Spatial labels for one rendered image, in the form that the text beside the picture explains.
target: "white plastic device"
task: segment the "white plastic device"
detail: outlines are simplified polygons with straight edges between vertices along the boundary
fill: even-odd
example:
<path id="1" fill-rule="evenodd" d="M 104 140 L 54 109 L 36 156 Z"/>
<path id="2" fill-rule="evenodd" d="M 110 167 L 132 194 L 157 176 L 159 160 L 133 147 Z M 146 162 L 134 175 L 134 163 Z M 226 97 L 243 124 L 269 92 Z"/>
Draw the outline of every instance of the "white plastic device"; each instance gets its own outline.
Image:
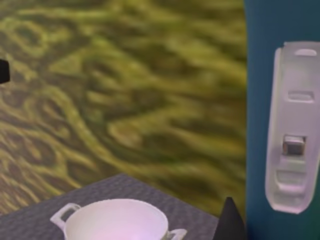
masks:
<path id="1" fill-rule="evenodd" d="M 320 42 L 286 42 L 274 57 L 265 194 L 276 211 L 310 205 L 320 160 Z"/>

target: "gray surface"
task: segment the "gray surface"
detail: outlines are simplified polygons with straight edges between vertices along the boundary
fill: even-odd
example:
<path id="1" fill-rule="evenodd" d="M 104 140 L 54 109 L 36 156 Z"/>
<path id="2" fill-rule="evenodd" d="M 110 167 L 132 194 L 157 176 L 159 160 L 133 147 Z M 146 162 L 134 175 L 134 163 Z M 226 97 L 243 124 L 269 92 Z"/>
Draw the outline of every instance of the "gray surface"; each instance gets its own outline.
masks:
<path id="1" fill-rule="evenodd" d="M 218 219 L 125 174 L 88 185 L 64 195 L 0 217 L 1 240 L 64 240 L 62 231 L 49 221 L 67 203 L 85 206 L 114 198 L 148 202 L 162 210 L 170 229 L 185 228 L 185 240 L 212 240 Z"/>

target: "pot handle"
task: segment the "pot handle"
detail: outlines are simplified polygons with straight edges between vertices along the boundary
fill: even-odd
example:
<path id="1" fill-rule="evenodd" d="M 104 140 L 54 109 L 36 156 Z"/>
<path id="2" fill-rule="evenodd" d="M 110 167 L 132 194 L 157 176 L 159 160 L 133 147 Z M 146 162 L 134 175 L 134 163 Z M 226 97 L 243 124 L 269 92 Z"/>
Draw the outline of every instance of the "pot handle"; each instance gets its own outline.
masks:
<path id="1" fill-rule="evenodd" d="M 59 211 L 57 211 L 51 218 L 50 221 L 57 225 L 58 228 L 60 228 L 62 231 L 65 230 L 66 222 L 62 219 L 62 217 L 69 212 L 70 210 L 73 210 L 74 212 L 79 210 L 81 206 L 75 203 L 68 203 L 64 207 L 62 207 Z"/>
<path id="2" fill-rule="evenodd" d="M 185 229 L 175 229 L 170 231 L 170 235 L 172 236 L 172 238 L 170 240 L 182 240 L 184 239 L 184 237 L 187 234 L 187 230 Z"/>

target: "black object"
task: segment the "black object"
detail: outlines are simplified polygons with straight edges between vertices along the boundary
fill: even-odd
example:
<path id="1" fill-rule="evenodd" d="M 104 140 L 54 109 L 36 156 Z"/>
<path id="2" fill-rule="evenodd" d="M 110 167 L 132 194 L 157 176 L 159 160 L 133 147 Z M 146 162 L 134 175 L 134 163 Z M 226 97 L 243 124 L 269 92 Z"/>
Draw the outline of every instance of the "black object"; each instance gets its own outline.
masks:
<path id="1" fill-rule="evenodd" d="M 165 213 L 170 230 L 188 230 L 183 240 L 212 240 L 218 219 L 147 184 L 119 174 L 66 194 L 0 216 L 0 240 L 64 240 L 49 221 L 67 203 L 86 206 L 105 199 L 137 199 Z"/>
<path id="2" fill-rule="evenodd" d="M 0 84 L 5 84 L 10 81 L 9 62 L 0 59 Z"/>
<path id="3" fill-rule="evenodd" d="M 231 197 L 224 202 L 213 240 L 247 240 L 244 221 Z"/>

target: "yellow wall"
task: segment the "yellow wall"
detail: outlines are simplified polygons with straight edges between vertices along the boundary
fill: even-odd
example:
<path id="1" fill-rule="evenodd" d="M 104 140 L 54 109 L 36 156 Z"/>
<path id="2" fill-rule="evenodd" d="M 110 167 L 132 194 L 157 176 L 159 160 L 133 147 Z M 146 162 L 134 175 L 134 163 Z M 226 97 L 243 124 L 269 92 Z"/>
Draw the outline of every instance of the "yellow wall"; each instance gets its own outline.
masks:
<path id="1" fill-rule="evenodd" d="M 125 172 L 245 202 L 242 0 L 2 0 L 0 213 Z"/>

